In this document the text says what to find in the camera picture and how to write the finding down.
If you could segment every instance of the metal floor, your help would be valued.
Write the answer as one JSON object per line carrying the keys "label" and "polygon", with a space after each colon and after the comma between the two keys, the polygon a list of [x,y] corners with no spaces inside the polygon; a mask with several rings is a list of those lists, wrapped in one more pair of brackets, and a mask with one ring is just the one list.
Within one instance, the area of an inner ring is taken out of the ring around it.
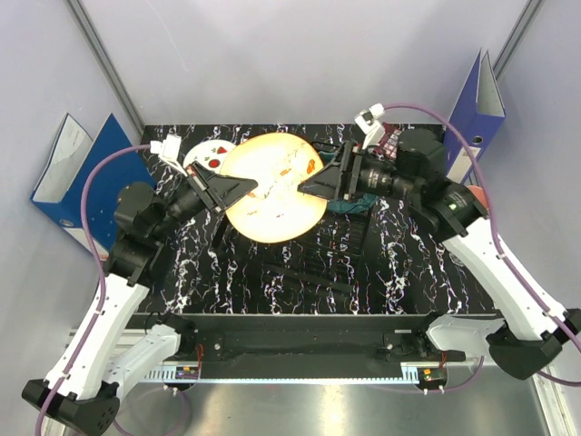
{"label": "metal floor", "polygon": [[[449,373],[450,386],[469,376],[467,368]],[[464,391],[443,396],[371,386],[200,384],[187,398],[187,425],[172,436],[549,434],[533,382],[517,381],[495,367],[485,367]],[[134,436],[162,436],[179,420],[181,404],[167,391],[140,384],[123,404],[119,422]],[[119,433],[111,428],[105,434]]]}

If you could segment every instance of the green cloth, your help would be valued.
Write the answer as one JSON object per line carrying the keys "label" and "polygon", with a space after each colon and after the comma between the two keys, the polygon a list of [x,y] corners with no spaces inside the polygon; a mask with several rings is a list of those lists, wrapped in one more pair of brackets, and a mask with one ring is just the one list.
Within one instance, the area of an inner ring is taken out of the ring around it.
{"label": "green cloth", "polygon": [[[319,152],[319,156],[324,164],[328,164],[333,156],[335,156],[335,153]],[[365,193],[356,202],[332,200],[327,203],[327,210],[335,213],[362,213],[373,206],[376,200],[376,195],[373,195],[372,193]]]}

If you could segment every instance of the white tag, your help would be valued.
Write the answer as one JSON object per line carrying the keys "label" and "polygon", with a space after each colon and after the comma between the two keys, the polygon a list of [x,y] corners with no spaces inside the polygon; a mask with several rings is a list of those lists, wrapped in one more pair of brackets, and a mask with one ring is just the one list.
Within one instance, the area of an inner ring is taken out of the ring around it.
{"label": "white tag", "polygon": [[[72,228],[72,227],[61,227],[65,232],[69,233],[71,236],[73,236],[79,243],[81,243],[83,245],[84,248],[86,248],[87,250],[91,251],[91,249],[89,248],[89,243],[87,242],[87,238],[84,236],[84,230],[80,229],[78,227],[76,228]],[[109,252],[107,252],[107,250],[104,249],[104,247],[99,244],[98,241],[96,241],[93,238],[93,242],[94,242],[94,246],[97,248],[97,252],[99,253],[99,258],[104,261],[105,259],[107,259],[107,257],[109,256]]]}
{"label": "white tag", "polygon": [[[478,155],[480,154],[482,149],[479,147],[469,147],[469,149],[474,155],[474,157],[478,159]],[[458,153],[456,160],[452,164],[450,171],[448,171],[448,179],[456,183],[461,183],[462,179],[466,176],[466,174],[470,170],[471,165],[472,163],[470,162],[470,158],[468,157],[466,150],[462,148],[460,150],[460,153]]]}

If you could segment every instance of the metal frame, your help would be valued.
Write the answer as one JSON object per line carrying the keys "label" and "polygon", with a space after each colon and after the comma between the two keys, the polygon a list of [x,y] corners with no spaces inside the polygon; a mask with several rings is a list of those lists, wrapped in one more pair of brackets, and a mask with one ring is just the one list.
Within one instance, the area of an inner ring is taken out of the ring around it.
{"label": "metal frame", "polygon": [[[555,367],[549,365],[545,371],[555,375]],[[577,436],[577,430],[571,411],[566,403],[563,387],[539,375],[533,376],[533,383],[541,403],[551,436]]]}
{"label": "metal frame", "polygon": [[[406,333],[425,331],[432,320],[429,315],[181,316],[195,323],[197,341],[204,349],[203,374],[209,379],[400,377],[403,358],[389,353],[389,345],[397,346]],[[132,317],[126,329],[133,339],[124,346],[142,334],[148,318],[146,313]],[[439,362],[440,357],[432,353],[424,361]],[[449,362],[464,360],[463,352],[448,354]]]}
{"label": "metal frame", "polygon": [[497,81],[502,79],[508,63],[512,60],[535,18],[537,18],[541,7],[546,2],[547,0],[528,0],[492,68]]}
{"label": "metal frame", "polygon": [[124,111],[127,113],[129,120],[133,124],[133,127],[138,134],[142,134],[145,124],[143,123],[142,117],[137,112],[137,108],[133,103],[131,97],[127,93],[121,77],[117,73],[99,34],[94,28],[91,18],[84,9],[84,6],[80,0],[65,0],[66,4],[69,6],[71,13],[77,24],[79,25],[84,37],[86,38],[87,44],[91,48],[97,63],[103,69],[105,77],[109,81],[109,84],[113,88],[113,91],[119,99]]}

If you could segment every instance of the white binder label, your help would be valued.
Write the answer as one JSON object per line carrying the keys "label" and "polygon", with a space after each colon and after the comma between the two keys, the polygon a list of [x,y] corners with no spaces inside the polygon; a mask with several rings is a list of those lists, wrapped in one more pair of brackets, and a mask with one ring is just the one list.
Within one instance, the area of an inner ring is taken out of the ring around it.
{"label": "white binder label", "polygon": [[71,115],[64,119],[53,146],[53,154],[35,188],[33,201],[58,203],[71,187],[93,147],[93,140]]}
{"label": "white binder label", "polygon": [[[89,248],[89,243],[87,242],[87,238],[84,236],[83,229],[72,228],[72,227],[61,227],[61,228],[65,232],[67,232],[71,236],[73,236],[79,243],[81,243],[83,245],[84,248],[91,251],[91,249]],[[105,250],[104,247],[101,244],[99,244],[99,242],[96,241],[94,238],[93,238],[93,242],[94,242],[94,246],[97,248],[97,252],[99,253],[99,257],[101,258],[101,260],[102,261],[106,260],[107,257],[109,256],[109,253],[107,252],[107,250]]]}
{"label": "white binder label", "polygon": [[[478,159],[478,155],[482,149],[480,147],[469,147],[469,149],[474,157]],[[472,163],[470,162],[470,158],[468,157],[466,150],[462,148],[460,153],[458,153],[456,160],[452,164],[450,171],[448,171],[448,179],[456,183],[461,183],[462,179],[466,177],[466,174],[470,170],[471,165]]]}

